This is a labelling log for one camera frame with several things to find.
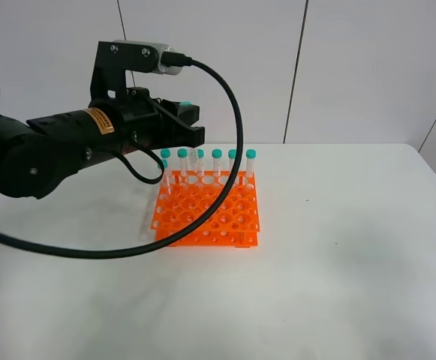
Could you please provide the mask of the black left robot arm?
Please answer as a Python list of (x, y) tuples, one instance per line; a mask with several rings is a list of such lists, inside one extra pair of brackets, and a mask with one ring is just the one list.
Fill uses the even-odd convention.
[(178, 74), (168, 61), (171, 51), (163, 43), (101, 41), (85, 109), (24, 122), (0, 115), (0, 193), (40, 199), (80, 170), (124, 161), (131, 152), (156, 159), (160, 149), (201, 146), (198, 106), (126, 84), (128, 71)]

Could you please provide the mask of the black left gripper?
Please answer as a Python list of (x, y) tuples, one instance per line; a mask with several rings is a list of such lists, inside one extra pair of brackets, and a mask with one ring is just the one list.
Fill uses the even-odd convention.
[(150, 150), (204, 144), (205, 128), (194, 126), (200, 119), (199, 106), (160, 101), (151, 98), (147, 88), (127, 86), (128, 71), (171, 75), (173, 68), (162, 64), (161, 58), (172, 51), (165, 43), (98, 43), (88, 114), (103, 130), (89, 140), (92, 149), (134, 150), (135, 143)]

